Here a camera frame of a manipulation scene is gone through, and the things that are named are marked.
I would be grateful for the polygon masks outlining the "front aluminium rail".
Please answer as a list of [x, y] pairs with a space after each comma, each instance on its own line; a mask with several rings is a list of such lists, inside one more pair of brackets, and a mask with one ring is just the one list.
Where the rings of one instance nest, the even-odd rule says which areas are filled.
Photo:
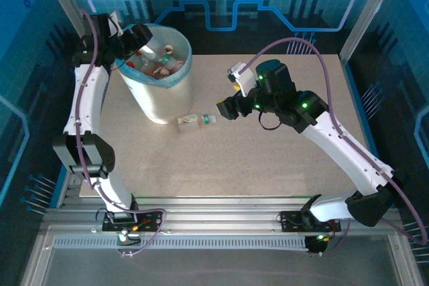
[[[306, 198], [233, 196], [138, 198], [142, 210], [161, 208], [167, 212], [162, 228], [174, 235], [279, 235], [277, 215], [284, 210], [300, 210]], [[50, 209], [44, 224], [56, 230], [89, 233], [101, 223], [95, 212], [103, 206], [94, 196], [69, 197], [61, 208]]]

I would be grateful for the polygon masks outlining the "white power connector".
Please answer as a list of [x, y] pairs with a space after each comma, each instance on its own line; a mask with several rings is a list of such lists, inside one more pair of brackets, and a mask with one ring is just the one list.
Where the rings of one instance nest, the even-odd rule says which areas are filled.
[[115, 226], [117, 229], [117, 246], [126, 247], [144, 247], [153, 236], [151, 226], [146, 224], [126, 224]]

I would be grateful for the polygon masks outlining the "bird-label green-neck bottle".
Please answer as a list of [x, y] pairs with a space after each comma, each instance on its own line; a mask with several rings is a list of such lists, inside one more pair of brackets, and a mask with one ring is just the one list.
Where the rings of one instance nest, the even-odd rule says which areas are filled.
[[214, 114], [192, 114], [177, 118], [178, 128], [181, 132], [203, 129], [215, 124], [217, 118]]

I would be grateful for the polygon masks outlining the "white waste bin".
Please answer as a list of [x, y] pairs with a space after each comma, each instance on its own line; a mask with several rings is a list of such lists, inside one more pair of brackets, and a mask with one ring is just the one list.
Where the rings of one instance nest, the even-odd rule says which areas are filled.
[[120, 75], [146, 117], [168, 124], [187, 115], [194, 102], [192, 66], [185, 64], [177, 73], [155, 80], [128, 66]]

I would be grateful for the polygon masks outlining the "right aluminium post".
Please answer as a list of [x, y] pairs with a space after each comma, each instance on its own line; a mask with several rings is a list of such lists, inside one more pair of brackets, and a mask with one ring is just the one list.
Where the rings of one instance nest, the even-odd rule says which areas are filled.
[[345, 65], [353, 55], [359, 42], [362, 40], [367, 28], [373, 18], [379, 11], [384, 0], [367, 0], [363, 7], [356, 24], [353, 26], [345, 44], [340, 51], [339, 59], [342, 65]]

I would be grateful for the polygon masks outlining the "black controller box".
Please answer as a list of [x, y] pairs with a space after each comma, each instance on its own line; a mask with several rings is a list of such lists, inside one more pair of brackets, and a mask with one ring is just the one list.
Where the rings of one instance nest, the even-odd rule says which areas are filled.
[[306, 236], [304, 242], [308, 253], [321, 255], [327, 249], [329, 240], [329, 237], [321, 234], [318, 236]]

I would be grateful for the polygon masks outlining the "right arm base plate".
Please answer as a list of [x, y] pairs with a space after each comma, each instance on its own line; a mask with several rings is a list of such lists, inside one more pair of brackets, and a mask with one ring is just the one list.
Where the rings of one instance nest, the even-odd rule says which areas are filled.
[[312, 215], [303, 214], [301, 211], [282, 211], [276, 216], [282, 232], [340, 232], [342, 230], [339, 221], [329, 220], [320, 222]]

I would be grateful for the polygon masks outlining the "blue plastic bin liner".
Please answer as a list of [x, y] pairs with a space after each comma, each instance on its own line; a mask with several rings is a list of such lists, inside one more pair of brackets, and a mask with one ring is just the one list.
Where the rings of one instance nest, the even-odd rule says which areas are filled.
[[[190, 46], [189, 41], [187, 38], [182, 35], [177, 29], [174, 29], [172, 27], [166, 27], [162, 25], [157, 25], [153, 23], [144, 24], [148, 26], [150, 32], [153, 34], [155, 38], [158, 39], [158, 41], [165, 47], [165, 45], [172, 45], [174, 47], [174, 53], [171, 55], [173, 58], [177, 60], [185, 61], [184, 64], [192, 65], [192, 48]], [[123, 38], [134, 38], [135, 34], [132, 31], [132, 27], [134, 25], [130, 25], [125, 28], [123, 31], [123, 35], [120, 37], [120, 40]], [[126, 65], [127, 62], [133, 62], [135, 67], [135, 70], [138, 70], [142, 73], [144, 73], [146, 76], [153, 78], [152, 72], [155, 69], [156, 66], [162, 66], [161, 64], [154, 64], [148, 60], [146, 60], [145, 56], [143, 54], [141, 56], [136, 56], [135, 53], [128, 59], [122, 59], [118, 58], [116, 59], [116, 63], [118, 65], [118, 69], [120, 69], [128, 66]], [[170, 71], [170, 76], [177, 73], [179, 70], [172, 69]]]

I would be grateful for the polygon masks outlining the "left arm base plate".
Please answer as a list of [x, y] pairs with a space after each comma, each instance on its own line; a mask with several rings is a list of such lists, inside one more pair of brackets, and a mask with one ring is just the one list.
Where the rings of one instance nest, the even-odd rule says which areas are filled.
[[162, 212], [130, 214], [107, 212], [102, 221], [103, 232], [155, 232], [162, 223]]

